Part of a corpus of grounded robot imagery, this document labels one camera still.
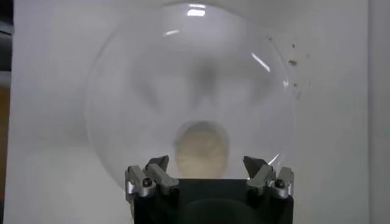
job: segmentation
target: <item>clamp jaw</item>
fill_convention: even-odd
[[[276,176],[263,159],[245,156],[247,180],[178,180],[166,173],[168,161],[162,156],[151,159],[143,170],[126,170],[126,200],[136,224],[293,223],[294,173],[288,167]]]

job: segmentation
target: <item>black base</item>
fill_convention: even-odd
[[[180,193],[134,200],[135,224],[292,224],[294,200],[247,193],[246,180],[180,179]]]

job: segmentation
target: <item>white backdrop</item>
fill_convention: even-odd
[[[121,18],[166,2],[15,1],[4,223],[130,222],[88,146],[85,82]],[[367,0],[208,2],[266,26],[297,61],[296,143],[285,158],[295,223],[368,223]]]

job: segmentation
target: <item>white wall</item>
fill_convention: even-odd
[[[370,1],[370,223],[389,223],[390,1]]]

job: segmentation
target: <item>white surface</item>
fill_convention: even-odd
[[[389,223],[390,1],[370,2],[370,223]]]
[[[221,178],[246,179],[244,156],[275,158],[279,170],[293,144],[294,87],[266,34],[210,5],[126,18],[94,63],[86,106],[91,144],[121,187],[129,164],[163,155],[171,159],[168,173],[183,177],[175,140],[194,121],[215,122],[226,133]]]
[[[85,81],[119,20],[160,4],[151,2],[15,1],[5,223],[129,222],[121,189],[86,146]],[[216,2],[265,24],[298,62],[296,144],[285,160],[295,222],[368,223],[367,1]]]

